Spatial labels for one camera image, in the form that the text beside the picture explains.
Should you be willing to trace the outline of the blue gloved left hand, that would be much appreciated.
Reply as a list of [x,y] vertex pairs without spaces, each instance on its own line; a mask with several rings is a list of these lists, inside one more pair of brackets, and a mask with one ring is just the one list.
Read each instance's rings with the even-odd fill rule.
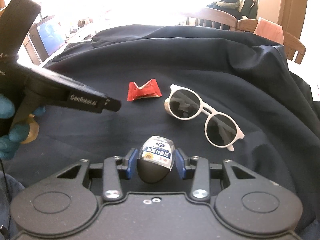
[[[38,137],[40,128],[34,117],[43,115],[45,111],[45,107],[38,107],[27,120],[15,124],[8,134],[1,136],[1,159],[11,160],[22,144],[30,143]],[[13,102],[1,94],[1,120],[12,118],[15,112]]]

